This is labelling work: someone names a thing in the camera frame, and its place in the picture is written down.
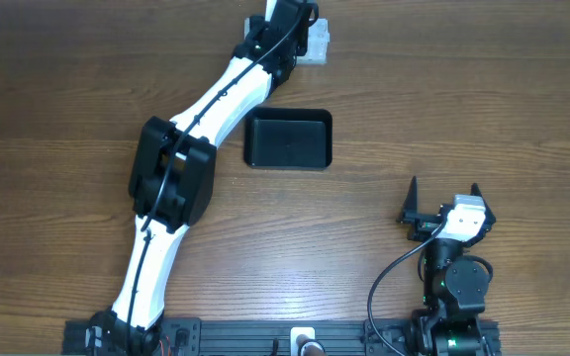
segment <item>wooden tabletop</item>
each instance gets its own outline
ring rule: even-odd
[[[264,0],[0,1],[0,353],[57,353],[64,322],[118,295],[134,241],[140,130],[223,73]],[[377,274],[416,246],[410,179],[434,213],[473,182],[498,218],[486,318],[506,354],[570,354],[570,1],[339,0],[329,63],[265,105],[333,115],[323,172],[253,170],[237,128],[185,237],[168,316],[366,318]],[[422,301],[411,260],[378,317]]]

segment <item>wood grain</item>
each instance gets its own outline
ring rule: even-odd
[[[570,355],[570,1],[321,1],[325,66],[267,105],[333,115],[325,172],[252,170],[237,128],[185,238],[167,315],[355,319],[408,250],[410,178],[433,212],[481,185],[499,222],[473,253],[506,354]],[[261,0],[0,0],[0,353],[57,353],[64,321],[109,305],[134,226],[140,129],[219,78]],[[378,315],[420,306],[414,263]]]

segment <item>black plastic container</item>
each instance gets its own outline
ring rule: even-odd
[[[252,168],[325,169],[332,164],[332,114],[256,108],[245,116],[243,159]]]

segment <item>brown wood surface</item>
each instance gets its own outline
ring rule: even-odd
[[[264,0],[0,0],[0,352],[57,353],[63,323],[117,297],[134,239],[143,123],[219,78]],[[473,248],[506,354],[570,354],[570,1],[321,1],[325,66],[267,105],[333,114],[324,172],[249,169],[242,130],[185,238],[166,315],[355,319],[414,247],[394,222],[413,175],[428,212],[478,182],[499,221]],[[415,261],[379,317],[421,304]]]

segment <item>wooden table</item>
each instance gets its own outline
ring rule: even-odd
[[[498,223],[472,249],[506,354],[570,354],[570,1],[321,1],[325,66],[268,106],[333,114],[324,172],[242,161],[184,239],[166,315],[366,317],[377,274],[415,246],[413,175],[433,213],[480,183]],[[263,0],[0,1],[0,353],[57,353],[63,323],[117,297],[134,239],[127,183],[143,123],[195,102]],[[379,317],[421,306],[415,261]]]

